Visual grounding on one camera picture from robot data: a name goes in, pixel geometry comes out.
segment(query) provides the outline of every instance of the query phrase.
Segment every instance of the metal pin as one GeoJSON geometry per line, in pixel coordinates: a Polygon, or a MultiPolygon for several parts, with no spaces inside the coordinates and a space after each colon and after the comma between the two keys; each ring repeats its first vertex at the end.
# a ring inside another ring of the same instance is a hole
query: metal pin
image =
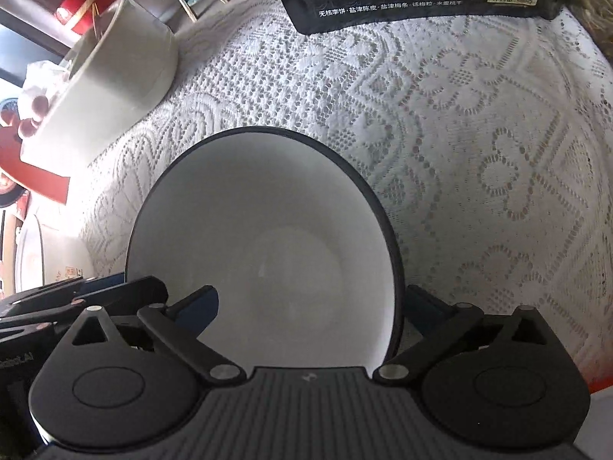
{"type": "Polygon", "coordinates": [[[403,365],[389,364],[379,367],[379,375],[387,380],[399,380],[409,375],[409,370],[403,365]]]}
{"type": "Polygon", "coordinates": [[[240,375],[240,368],[235,365],[217,365],[211,368],[209,374],[217,380],[229,380],[240,375]]]}

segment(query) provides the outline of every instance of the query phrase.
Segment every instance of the white lace tablecloth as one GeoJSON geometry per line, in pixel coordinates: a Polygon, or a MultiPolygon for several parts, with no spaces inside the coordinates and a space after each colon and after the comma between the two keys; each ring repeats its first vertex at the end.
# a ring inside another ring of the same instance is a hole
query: white lace tablecloth
{"type": "Polygon", "coordinates": [[[302,36],[261,0],[179,39],[167,98],[72,180],[72,225],[99,273],[123,269],[139,208],[179,154],[281,126],[366,178],[408,283],[489,313],[538,306],[584,375],[613,373],[613,73],[567,11],[302,36]]]}

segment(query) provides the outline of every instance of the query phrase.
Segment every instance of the black bowl rim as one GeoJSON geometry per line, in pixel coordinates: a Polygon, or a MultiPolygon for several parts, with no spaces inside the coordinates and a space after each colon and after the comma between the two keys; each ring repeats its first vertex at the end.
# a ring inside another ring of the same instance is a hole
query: black bowl rim
{"type": "Polygon", "coordinates": [[[26,189],[17,183],[16,186],[9,192],[0,194],[0,209],[5,209],[8,206],[12,206],[20,199],[25,191],[26,189]]]}
{"type": "Polygon", "coordinates": [[[334,150],[324,145],[318,140],[311,138],[310,136],[303,135],[302,133],[298,133],[297,131],[292,131],[287,128],[279,128],[279,127],[271,127],[271,126],[244,126],[239,128],[232,128],[225,131],[220,131],[219,133],[215,133],[204,140],[199,141],[195,145],[192,145],[185,152],[183,152],[179,157],[177,157],[171,164],[168,166],[162,175],[157,179],[157,181],[149,190],[143,205],[140,207],[139,213],[136,216],[136,220],[134,221],[134,226],[132,228],[132,232],[130,233],[130,241],[128,243],[128,251],[126,253],[126,267],[125,267],[125,277],[126,281],[129,281],[128,278],[128,263],[130,260],[130,249],[132,247],[132,239],[134,237],[134,229],[139,222],[140,215],[142,210],[145,207],[145,204],[149,200],[149,197],[158,186],[158,184],[164,179],[164,177],[177,165],[179,164],[185,157],[189,156],[195,150],[198,150],[200,147],[214,142],[220,138],[225,138],[226,136],[232,135],[240,135],[242,133],[266,133],[269,135],[279,135],[285,136],[286,138],[291,138],[292,140],[301,142],[305,145],[308,145],[310,148],[317,150],[321,155],[325,156],[329,160],[331,160],[334,164],[336,164],[345,175],[347,175],[351,181],[357,186],[358,190],[362,193],[364,199],[369,204],[370,209],[372,210],[377,222],[379,223],[379,228],[383,233],[383,237],[385,239],[385,243],[387,245],[387,251],[389,253],[389,259],[392,264],[392,274],[394,279],[394,314],[393,314],[393,325],[392,325],[392,333],[390,336],[390,342],[387,347],[387,352],[385,353],[385,360],[387,361],[398,352],[398,347],[400,345],[400,337],[402,335],[402,330],[404,326],[404,318],[402,316],[402,296],[405,291],[405,273],[402,265],[402,257],[400,256],[400,248],[398,246],[398,242],[396,240],[396,235],[393,231],[393,227],[389,218],[387,217],[387,213],[381,202],[375,195],[374,190],[370,187],[370,185],[366,182],[366,180],[362,177],[362,175],[353,167],[347,160],[345,160],[340,154],[336,153],[334,150]]]}

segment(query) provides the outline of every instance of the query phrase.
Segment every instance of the bowl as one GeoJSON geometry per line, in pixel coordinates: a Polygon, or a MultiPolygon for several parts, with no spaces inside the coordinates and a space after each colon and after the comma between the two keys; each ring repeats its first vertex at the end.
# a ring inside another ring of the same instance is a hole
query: bowl
{"type": "Polygon", "coordinates": [[[281,128],[224,131],[182,154],[147,196],[128,281],[172,304],[203,285],[219,313],[198,339],[254,367],[365,367],[402,330],[400,253],[387,216],[341,156],[281,128]]]}

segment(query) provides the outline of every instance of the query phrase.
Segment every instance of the yellow label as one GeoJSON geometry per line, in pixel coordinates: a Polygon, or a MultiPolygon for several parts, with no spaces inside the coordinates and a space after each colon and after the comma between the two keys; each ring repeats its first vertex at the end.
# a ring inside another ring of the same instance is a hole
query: yellow label
{"type": "Polygon", "coordinates": [[[538,0],[487,0],[488,3],[510,3],[511,5],[526,5],[534,7],[538,0]]]}

